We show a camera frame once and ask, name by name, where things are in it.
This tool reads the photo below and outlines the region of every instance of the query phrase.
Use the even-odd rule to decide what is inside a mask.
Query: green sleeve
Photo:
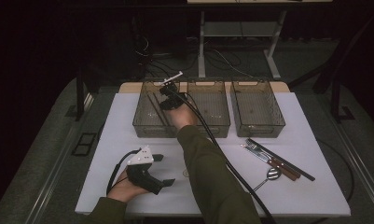
[[[93,211],[81,224],[123,224],[125,203],[110,198],[100,198]]]
[[[260,223],[253,199],[228,169],[222,151],[195,126],[182,128],[177,139],[205,223]]]

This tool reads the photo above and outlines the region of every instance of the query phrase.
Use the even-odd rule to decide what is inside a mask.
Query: black wall
[[[59,13],[50,1],[0,3],[0,199],[75,76]]]

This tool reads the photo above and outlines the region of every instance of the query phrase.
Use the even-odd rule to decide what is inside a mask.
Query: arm
[[[205,223],[260,223],[254,202],[226,165],[225,155],[199,132],[182,105],[169,111],[184,150],[189,182]]]

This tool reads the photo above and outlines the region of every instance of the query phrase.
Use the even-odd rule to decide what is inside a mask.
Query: table
[[[295,3],[288,0],[187,0],[189,4],[231,4],[238,5],[243,3],[259,4],[259,3]],[[323,3],[332,2],[332,0],[303,0],[300,3]],[[263,51],[265,59],[268,63],[271,75],[274,79],[280,79],[280,73],[273,59],[273,53],[283,29],[286,10],[283,10],[277,21],[205,21],[204,11],[201,12],[201,32],[199,47],[199,77],[205,77],[205,60],[204,60],[204,38],[206,36],[269,36],[271,43],[268,49]]]
[[[138,86],[141,86],[141,83],[125,83],[114,98],[76,212],[88,214],[99,197],[105,195],[108,179],[120,158],[131,150],[150,145],[152,153],[164,155],[163,161],[155,162],[149,169],[150,174],[159,180],[175,178],[175,182],[173,186],[163,189],[159,195],[147,194],[137,197],[129,203],[127,214],[131,217],[198,217],[201,213],[193,198],[188,179],[183,176],[186,167],[182,148],[176,139],[139,139],[135,134],[132,118],[139,98]],[[254,140],[316,179],[310,181],[302,176],[297,181],[291,181],[282,175],[276,181],[267,182],[256,192],[257,195],[274,217],[349,216],[350,207],[315,141],[296,95],[289,92],[286,85],[281,82],[272,83],[272,87],[286,125],[278,138]],[[230,99],[228,103],[232,120]],[[252,188],[266,178],[266,172],[270,167],[239,146],[244,142],[244,138],[237,137],[233,122],[229,127],[228,138],[217,139],[217,142]],[[264,216],[259,206],[257,211]]]

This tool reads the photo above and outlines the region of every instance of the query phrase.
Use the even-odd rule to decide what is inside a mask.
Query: black cable
[[[113,187],[111,187],[111,189],[113,189],[115,185],[119,184],[120,182],[124,181],[124,180],[127,179],[127,178],[128,178],[128,177],[126,176],[126,177],[122,178],[121,180],[117,181],[117,182],[113,185]]]
[[[209,49],[209,48],[207,48],[207,49],[210,50],[210,51],[213,51],[213,52],[215,53],[215,55],[218,55],[218,52],[219,52],[219,51],[218,51],[217,49]],[[216,59],[216,58],[213,58],[213,60],[215,60],[216,62],[222,63],[222,64],[226,64],[227,66],[229,66],[229,65],[231,65],[231,66],[239,66],[239,65],[242,64],[242,60],[241,60],[240,57],[237,56],[234,52],[232,52],[232,51],[227,51],[227,53],[233,55],[233,57],[235,57],[236,60],[237,60],[238,62],[237,62],[237,63],[233,63],[233,62],[231,62],[228,58],[226,59],[226,62],[224,62],[224,58],[222,58],[222,57],[219,57],[220,60],[218,60],[218,59]]]
[[[130,151],[128,152],[125,156],[123,156],[123,158],[119,161],[119,163],[115,166],[114,168],[114,171],[113,173],[111,174],[111,177],[110,177],[110,180],[108,181],[108,185],[107,185],[107,193],[108,194],[111,190],[111,188],[113,188],[113,183],[114,183],[114,180],[115,180],[115,177],[119,171],[119,168],[120,168],[120,164],[123,163],[123,161],[128,157],[130,156],[131,154],[137,154],[138,152],[140,151],[140,149],[138,150],[133,150],[133,151]]]
[[[172,94],[174,94],[175,96],[177,96],[180,100],[182,100],[197,115],[197,117],[201,121],[201,124],[203,125],[204,129],[209,134],[210,139],[212,140],[212,142],[215,144],[216,147],[218,147],[218,149],[220,149],[222,151],[221,147],[216,142],[213,133],[210,131],[210,128],[208,127],[206,121],[204,120],[204,118],[201,115],[201,113],[199,112],[199,110],[197,110],[188,100],[185,100],[182,96],[180,96],[178,92],[174,92],[172,90],[169,90],[169,91]],[[256,195],[256,193],[254,192],[254,190],[248,185],[247,181],[245,181],[244,178],[242,178],[242,176],[233,167],[233,165],[230,163],[230,161],[227,158],[226,158],[226,164],[227,164],[228,168],[230,169],[230,171],[236,176],[236,178],[247,188],[247,190],[250,192],[250,194],[253,195],[253,197],[256,199],[256,201],[258,202],[258,204],[261,206],[262,210],[265,212],[265,214],[268,217],[269,221],[271,223],[276,223],[276,221],[274,220],[273,216],[271,215],[270,211],[265,206],[265,204],[259,199],[259,197]]]
[[[353,174],[353,169],[352,169],[352,166],[346,161],[346,159],[332,146],[330,146],[327,142],[319,139],[319,138],[315,138],[318,142],[324,144],[326,147],[332,149],[333,152],[335,152],[339,157],[340,159],[344,162],[344,164],[347,166],[347,169],[349,170],[349,173],[350,173],[350,178],[351,178],[351,182],[352,182],[352,186],[351,186],[351,189],[350,189],[350,193],[349,195],[347,196],[347,203],[351,200],[351,198],[353,197],[353,194],[354,194],[354,189],[355,189],[355,184],[354,184],[354,174]],[[323,217],[323,218],[320,218],[318,220],[315,220],[314,222],[312,222],[311,224],[317,224],[317,223],[321,223],[325,220],[329,219],[329,217]]]
[[[149,65],[151,65],[151,66],[153,66],[153,67],[156,67],[156,68],[160,69],[162,72],[164,72],[164,74],[166,74],[167,77],[170,77],[169,73],[168,73],[166,70],[164,70],[163,68],[161,68],[161,67],[159,67],[159,66],[157,66],[157,65],[154,65],[154,64],[152,64],[152,63],[150,63]]]
[[[153,63],[160,63],[161,65],[163,65],[163,66],[169,68],[170,70],[172,70],[172,71],[177,71],[177,72],[178,72],[178,71],[186,71],[186,70],[191,69],[197,60],[198,60],[198,56],[196,55],[196,57],[193,57],[193,61],[192,61],[192,64],[191,64],[190,66],[188,66],[188,67],[186,67],[186,68],[181,68],[181,69],[174,69],[174,68],[170,67],[169,65],[167,65],[167,64],[165,64],[165,63],[161,63],[161,62],[159,62],[158,60],[154,60],[154,61],[152,61],[152,62],[153,62]]]

